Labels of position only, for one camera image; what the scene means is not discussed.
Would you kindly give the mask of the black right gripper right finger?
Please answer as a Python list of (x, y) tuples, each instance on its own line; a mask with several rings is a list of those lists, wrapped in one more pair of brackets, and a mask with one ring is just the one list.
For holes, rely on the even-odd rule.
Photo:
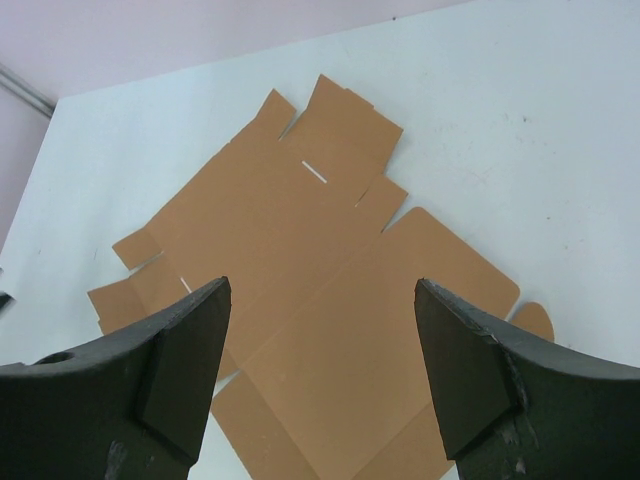
[(531, 334), (422, 279), (415, 316), (463, 479), (635, 479), (639, 371)]

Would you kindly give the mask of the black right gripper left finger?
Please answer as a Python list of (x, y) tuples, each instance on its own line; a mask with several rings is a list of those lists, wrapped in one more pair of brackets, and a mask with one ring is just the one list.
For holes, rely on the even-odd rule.
[(198, 461), (231, 313), (221, 277), (32, 365), (1, 369), (5, 479), (184, 479)]

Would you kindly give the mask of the brown cardboard box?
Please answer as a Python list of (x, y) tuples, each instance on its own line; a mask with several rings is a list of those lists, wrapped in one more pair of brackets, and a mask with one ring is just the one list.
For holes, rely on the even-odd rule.
[(429, 277), (547, 340), (544, 308), (385, 167), (399, 126), (326, 76), (298, 112), (277, 91), (114, 251), (91, 290), (104, 332), (208, 281), (231, 285), (213, 415), (255, 479), (438, 479), (449, 469), (414, 313)]

